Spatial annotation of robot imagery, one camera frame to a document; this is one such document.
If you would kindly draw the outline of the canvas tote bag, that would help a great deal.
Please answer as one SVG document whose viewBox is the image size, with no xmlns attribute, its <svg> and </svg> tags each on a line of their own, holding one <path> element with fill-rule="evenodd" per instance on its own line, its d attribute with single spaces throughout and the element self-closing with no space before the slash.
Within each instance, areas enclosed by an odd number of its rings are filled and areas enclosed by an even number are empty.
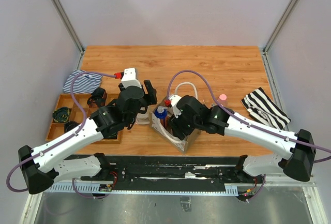
<svg viewBox="0 0 331 224">
<path fill-rule="evenodd" d="M 149 110 L 149 125 L 157 132 L 163 139 L 176 147 L 182 154 L 187 153 L 188 149 L 194 144 L 195 140 L 201 134 L 200 130 L 193 129 L 189 125 L 185 125 L 178 116 L 178 109 L 173 109 L 172 104 L 169 106 L 163 102 L 158 104 L 152 110 Z M 158 106 L 168 107 L 168 125 L 164 128 L 160 122 L 160 119 L 156 118 L 154 112 Z"/>
</svg>

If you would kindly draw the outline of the pink cap clear bottle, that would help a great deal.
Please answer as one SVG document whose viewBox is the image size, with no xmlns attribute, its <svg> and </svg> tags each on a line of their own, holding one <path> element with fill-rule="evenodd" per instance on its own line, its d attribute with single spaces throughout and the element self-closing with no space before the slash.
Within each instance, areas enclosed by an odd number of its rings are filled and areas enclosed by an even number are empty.
<svg viewBox="0 0 331 224">
<path fill-rule="evenodd" d="M 219 106 L 223 106 L 223 107 L 228 107 L 228 97 L 226 94 L 221 94 L 219 95 L 218 99 L 217 99 L 217 104 Z"/>
</svg>

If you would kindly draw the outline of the orange bottle blue cap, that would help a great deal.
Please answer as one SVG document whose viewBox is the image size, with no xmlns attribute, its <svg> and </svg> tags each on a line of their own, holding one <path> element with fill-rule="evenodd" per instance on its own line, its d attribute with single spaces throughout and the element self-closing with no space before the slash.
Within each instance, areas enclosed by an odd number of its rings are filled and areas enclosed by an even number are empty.
<svg viewBox="0 0 331 224">
<path fill-rule="evenodd" d="M 160 119 L 160 122 L 164 128 L 168 125 L 168 107 L 158 106 L 154 112 L 156 118 Z"/>
</svg>

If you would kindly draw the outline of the blue striped cloth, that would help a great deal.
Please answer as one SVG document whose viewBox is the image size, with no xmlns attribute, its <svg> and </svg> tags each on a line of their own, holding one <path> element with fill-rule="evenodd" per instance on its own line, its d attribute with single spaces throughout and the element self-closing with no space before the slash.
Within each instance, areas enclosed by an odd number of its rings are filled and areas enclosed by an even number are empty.
<svg viewBox="0 0 331 224">
<path fill-rule="evenodd" d="M 80 73 L 84 72 L 84 70 L 74 70 L 69 77 L 67 78 L 64 86 L 63 92 L 70 94 L 71 93 L 71 84 L 74 77 Z M 87 94 L 92 93 L 96 90 L 102 82 L 102 77 L 99 74 L 95 73 L 87 73 L 84 75 L 79 76 L 73 85 L 73 93 L 74 94 Z"/>
</svg>

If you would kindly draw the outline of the wooden compartment tray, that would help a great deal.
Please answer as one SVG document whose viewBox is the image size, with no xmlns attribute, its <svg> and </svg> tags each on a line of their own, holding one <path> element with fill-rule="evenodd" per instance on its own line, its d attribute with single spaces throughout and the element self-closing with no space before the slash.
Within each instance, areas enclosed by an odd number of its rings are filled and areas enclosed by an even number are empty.
<svg viewBox="0 0 331 224">
<path fill-rule="evenodd" d="M 97 111 L 97 107 L 90 108 L 87 105 L 87 100 L 90 97 L 90 94 L 75 94 L 75 98 L 78 101 L 78 103 L 81 105 L 81 107 L 84 109 L 86 116 L 90 117 L 90 115 Z M 73 101 L 70 94 L 60 94 L 55 106 L 55 109 L 61 108 L 61 107 L 68 107 L 71 109 L 71 115 L 69 121 L 75 121 L 77 123 L 81 123 L 83 121 L 83 113 L 78 108 L 78 106 Z M 52 115 L 51 115 L 51 123 L 50 127 L 46 136 L 46 142 L 50 142 L 59 136 L 64 134 L 64 123 L 55 123 L 53 121 Z M 101 141 L 96 142 L 96 144 L 120 144 L 122 142 L 123 137 L 123 131 L 119 131 L 117 133 L 116 138 L 110 138 L 110 139 L 103 139 Z"/>
</svg>

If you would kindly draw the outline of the black white striped cloth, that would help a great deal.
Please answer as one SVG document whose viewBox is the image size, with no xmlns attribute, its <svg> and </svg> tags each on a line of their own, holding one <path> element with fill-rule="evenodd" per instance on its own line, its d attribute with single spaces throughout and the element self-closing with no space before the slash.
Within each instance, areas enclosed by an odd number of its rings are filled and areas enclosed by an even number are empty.
<svg viewBox="0 0 331 224">
<path fill-rule="evenodd" d="M 283 130 L 291 119 L 259 87 L 241 100 L 249 116 L 263 125 Z"/>
</svg>

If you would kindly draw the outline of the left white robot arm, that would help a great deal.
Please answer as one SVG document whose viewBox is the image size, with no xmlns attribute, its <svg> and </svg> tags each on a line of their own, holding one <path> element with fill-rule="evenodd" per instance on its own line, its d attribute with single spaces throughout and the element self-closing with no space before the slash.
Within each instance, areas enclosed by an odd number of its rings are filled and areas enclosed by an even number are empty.
<svg viewBox="0 0 331 224">
<path fill-rule="evenodd" d="M 157 103 L 157 91 L 149 80 L 144 86 L 123 87 L 118 98 L 92 113 L 84 123 L 45 145 L 19 149 L 20 168 L 27 190 L 34 195 L 54 183 L 73 178 L 106 180 L 114 167 L 103 153 L 82 159 L 68 159 L 79 149 L 131 129 L 139 113 Z"/>
</svg>

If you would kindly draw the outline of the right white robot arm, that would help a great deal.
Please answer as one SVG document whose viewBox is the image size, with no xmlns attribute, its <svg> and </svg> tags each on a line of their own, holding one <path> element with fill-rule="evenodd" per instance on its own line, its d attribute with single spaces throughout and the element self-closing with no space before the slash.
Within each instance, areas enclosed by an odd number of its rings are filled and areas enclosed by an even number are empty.
<svg viewBox="0 0 331 224">
<path fill-rule="evenodd" d="M 164 103 L 173 111 L 168 124 L 172 134 L 180 140 L 194 130 L 200 130 L 240 138 L 272 151 L 272 154 L 263 156 L 240 156 L 234 170 L 234 176 L 239 182 L 245 183 L 263 174 L 279 173 L 300 182 L 310 180 L 316 154 L 310 132 L 301 129 L 294 133 L 268 127 L 228 108 L 208 108 L 188 95 L 171 95 Z"/>
</svg>

